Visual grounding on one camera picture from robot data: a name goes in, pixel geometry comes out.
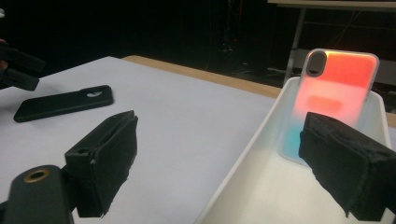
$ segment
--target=gradient phone case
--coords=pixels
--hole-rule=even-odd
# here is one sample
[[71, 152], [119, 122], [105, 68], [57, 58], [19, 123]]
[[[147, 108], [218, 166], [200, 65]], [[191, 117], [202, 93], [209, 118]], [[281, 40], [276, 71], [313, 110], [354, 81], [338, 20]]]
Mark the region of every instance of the gradient phone case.
[[307, 112], [339, 119], [356, 128], [378, 65], [378, 58], [370, 53], [330, 49], [310, 51], [304, 62], [281, 154], [305, 164], [298, 151]]

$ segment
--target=table surface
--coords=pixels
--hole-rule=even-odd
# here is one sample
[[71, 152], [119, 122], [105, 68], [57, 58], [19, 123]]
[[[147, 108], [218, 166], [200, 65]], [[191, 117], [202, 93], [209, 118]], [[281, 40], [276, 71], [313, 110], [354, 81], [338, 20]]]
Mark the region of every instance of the table surface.
[[[12, 119], [23, 100], [104, 84], [113, 90], [113, 105], [25, 123]], [[138, 149], [128, 180], [106, 216], [74, 212], [75, 222], [193, 223], [279, 92], [138, 56], [107, 57], [44, 77], [33, 92], [1, 90], [0, 202], [17, 175], [39, 165], [63, 167], [64, 153], [100, 122], [134, 110]], [[396, 130], [389, 132], [395, 145]]]
[[[182, 65], [177, 65], [173, 63], [166, 63], [157, 60], [152, 60], [140, 56], [129, 56], [125, 57], [124, 60], [140, 63], [146, 66], [159, 68], [165, 71], [169, 71], [172, 73], [181, 74], [188, 77], [195, 77], [201, 80], [207, 80], [210, 82], [219, 83], [221, 85], [237, 88], [243, 91], [250, 91], [254, 93], [258, 93], [260, 95], [276, 98], [281, 89], [273, 86], [263, 85], [260, 83], [255, 83], [251, 81], [246, 81], [243, 79], [235, 78], [235, 77], [227, 77], [215, 73], [210, 73], [198, 69], [189, 68]], [[387, 113], [388, 126], [391, 128], [396, 128], [396, 114]]]

